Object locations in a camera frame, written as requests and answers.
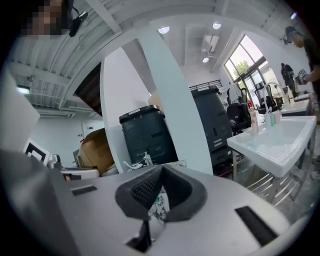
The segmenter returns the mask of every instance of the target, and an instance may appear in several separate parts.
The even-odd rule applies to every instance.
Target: green foliage
[[[238,70],[239,74],[241,75],[247,72],[247,69],[250,68],[250,65],[246,60],[244,60],[243,62],[240,62],[239,64],[235,65],[235,68],[236,70]],[[236,70],[233,71],[233,74],[235,75],[236,78],[238,78],[239,75]]]

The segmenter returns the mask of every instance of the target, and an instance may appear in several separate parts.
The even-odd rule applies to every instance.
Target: soap bottle
[[[258,129],[258,120],[257,120],[256,111],[253,107],[250,107],[249,113],[250,113],[250,117],[251,117],[252,135],[257,135],[257,134],[259,134],[259,129]]]

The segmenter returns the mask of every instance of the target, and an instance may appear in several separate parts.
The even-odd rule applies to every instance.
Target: light blue pillar
[[[205,131],[181,69],[157,29],[147,20],[137,21],[134,28],[151,70],[178,159],[186,160],[190,169],[213,174]]]

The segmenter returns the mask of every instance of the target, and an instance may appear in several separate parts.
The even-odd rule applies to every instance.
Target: black railing
[[[218,89],[223,87],[222,84],[221,84],[221,81],[219,79],[219,80],[214,80],[214,81],[211,81],[211,82],[205,82],[205,83],[201,83],[201,84],[198,84],[198,85],[194,85],[194,86],[191,86],[189,88],[190,88],[190,91],[193,91],[193,90],[198,90],[198,89],[209,87],[209,86],[216,86]]]

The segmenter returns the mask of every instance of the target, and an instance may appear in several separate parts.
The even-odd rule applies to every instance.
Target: ceiling
[[[140,19],[147,19],[154,28],[170,26],[161,36],[180,66],[202,64],[204,35],[219,36],[215,57],[206,63],[210,70],[219,65],[235,26],[279,41],[285,26],[293,24],[288,18],[292,11],[280,0],[74,0],[74,6],[88,12],[75,37],[20,37],[7,56],[17,84],[31,87],[27,98],[36,108],[91,114],[92,109],[74,92],[117,47],[123,47],[153,92],[154,83],[133,29],[133,22]],[[222,23],[221,28],[214,30],[213,22]],[[299,19],[295,23],[301,26]]]

